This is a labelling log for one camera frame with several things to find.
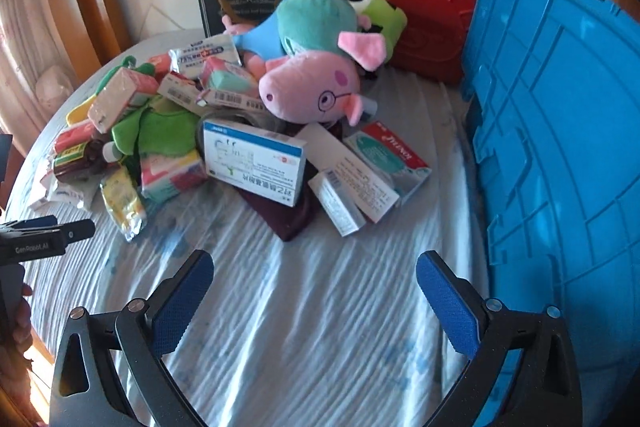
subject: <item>blue plastic crate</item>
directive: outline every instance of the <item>blue plastic crate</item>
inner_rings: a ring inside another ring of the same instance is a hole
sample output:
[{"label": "blue plastic crate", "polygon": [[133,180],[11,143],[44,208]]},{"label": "blue plastic crate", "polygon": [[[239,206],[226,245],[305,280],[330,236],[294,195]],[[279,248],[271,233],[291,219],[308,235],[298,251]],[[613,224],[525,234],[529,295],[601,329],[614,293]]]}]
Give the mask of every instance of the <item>blue plastic crate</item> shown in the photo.
[{"label": "blue plastic crate", "polygon": [[594,425],[640,362],[640,26],[610,0],[478,0],[463,67],[492,296],[562,309]]}]

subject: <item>pig snout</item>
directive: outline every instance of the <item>pig snout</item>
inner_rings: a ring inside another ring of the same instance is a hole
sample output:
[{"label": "pig snout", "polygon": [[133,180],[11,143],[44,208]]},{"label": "pig snout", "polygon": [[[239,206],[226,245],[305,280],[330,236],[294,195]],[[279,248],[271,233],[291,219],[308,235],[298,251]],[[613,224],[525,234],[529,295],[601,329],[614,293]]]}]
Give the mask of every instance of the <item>pig snout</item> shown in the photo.
[{"label": "pig snout", "polygon": [[260,91],[262,103],[272,114],[282,120],[297,123],[295,120],[297,120],[298,108],[294,101],[295,93],[287,93],[282,73],[271,71],[265,74],[260,79],[258,90]]}]

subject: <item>pink tissue pack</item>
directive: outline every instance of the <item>pink tissue pack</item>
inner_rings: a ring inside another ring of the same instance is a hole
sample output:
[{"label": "pink tissue pack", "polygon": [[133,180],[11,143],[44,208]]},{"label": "pink tissue pack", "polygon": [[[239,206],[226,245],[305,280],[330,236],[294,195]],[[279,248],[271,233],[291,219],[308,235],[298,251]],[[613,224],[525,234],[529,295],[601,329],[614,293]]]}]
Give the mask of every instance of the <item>pink tissue pack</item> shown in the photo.
[{"label": "pink tissue pack", "polygon": [[142,195],[162,203],[207,179],[204,162],[195,149],[181,158],[151,154],[140,160]]}]

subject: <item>blue and white medicine box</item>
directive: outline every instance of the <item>blue and white medicine box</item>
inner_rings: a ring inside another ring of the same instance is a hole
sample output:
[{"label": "blue and white medicine box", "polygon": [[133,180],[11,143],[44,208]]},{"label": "blue and white medicine box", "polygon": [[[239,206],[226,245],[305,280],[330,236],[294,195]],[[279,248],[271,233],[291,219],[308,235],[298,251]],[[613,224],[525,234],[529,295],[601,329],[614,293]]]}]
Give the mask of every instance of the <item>blue and white medicine box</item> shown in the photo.
[{"label": "blue and white medicine box", "polygon": [[236,122],[210,118],[204,123],[207,173],[294,206],[305,171],[305,142]]}]

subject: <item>barcode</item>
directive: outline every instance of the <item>barcode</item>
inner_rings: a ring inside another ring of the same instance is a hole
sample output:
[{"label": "barcode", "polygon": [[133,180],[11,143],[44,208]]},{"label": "barcode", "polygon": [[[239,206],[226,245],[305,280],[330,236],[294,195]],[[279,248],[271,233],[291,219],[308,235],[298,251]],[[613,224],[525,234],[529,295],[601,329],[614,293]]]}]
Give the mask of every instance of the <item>barcode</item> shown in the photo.
[{"label": "barcode", "polygon": [[332,170],[325,171],[324,174],[326,175],[326,178],[334,187],[340,187],[340,185],[342,185],[342,183],[340,183],[340,178],[338,178],[338,175],[335,173],[335,171],[332,171]]},{"label": "barcode", "polygon": [[242,104],[242,96],[239,96],[238,94],[232,94],[229,92],[216,91],[214,94],[214,98],[219,102],[230,102],[230,103],[235,103],[236,105]]},{"label": "barcode", "polygon": [[266,107],[264,107],[264,104],[262,102],[258,102],[257,100],[246,100],[244,102],[244,107],[246,107],[247,109],[255,109],[258,111],[266,110]]},{"label": "barcode", "polygon": [[188,94],[184,94],[183,92],[180,91],[180,89],[176,89],[175,87],[170,87],[167,93],[169,96],[172,96],[177,100],[180,100],[181,102],[189,103],[189,104],[193,102],[193,100]]}]

